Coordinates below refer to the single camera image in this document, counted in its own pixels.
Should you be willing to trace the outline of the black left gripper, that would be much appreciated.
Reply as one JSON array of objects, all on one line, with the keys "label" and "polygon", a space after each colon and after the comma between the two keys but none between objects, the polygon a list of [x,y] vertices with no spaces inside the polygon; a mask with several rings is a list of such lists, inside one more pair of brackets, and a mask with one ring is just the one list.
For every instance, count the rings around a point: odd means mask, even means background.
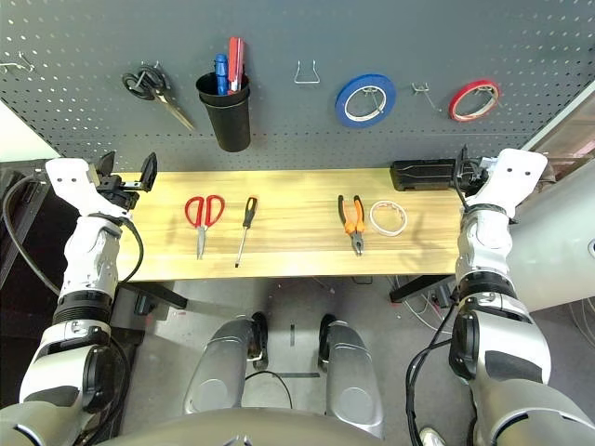
[{"label": "black left gripper", "polygon": [[96,187],[100,195],[99,203],[94,205],[94,213],[112,217],[131,217],[140,191],[151,191],[158,173],[158,161],[155,152],[150,153],[141,167],[139,181],[123,181],[118,175],[113,175],[115,151],[103,154],[95,163],[95,170],[99,177]]}]

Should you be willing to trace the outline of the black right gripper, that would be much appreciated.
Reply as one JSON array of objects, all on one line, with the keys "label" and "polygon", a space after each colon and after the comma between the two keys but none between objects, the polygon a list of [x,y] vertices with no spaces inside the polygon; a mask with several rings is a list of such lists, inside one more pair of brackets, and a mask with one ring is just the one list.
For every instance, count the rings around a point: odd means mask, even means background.
[{"label": "black right gripper", "polygon": [[487,182],[489,174],[487,168],[482,166],[482,158],[468,158],[466,144],[457,156],[455,174],[457,184],[464,196],[475,195]]}]

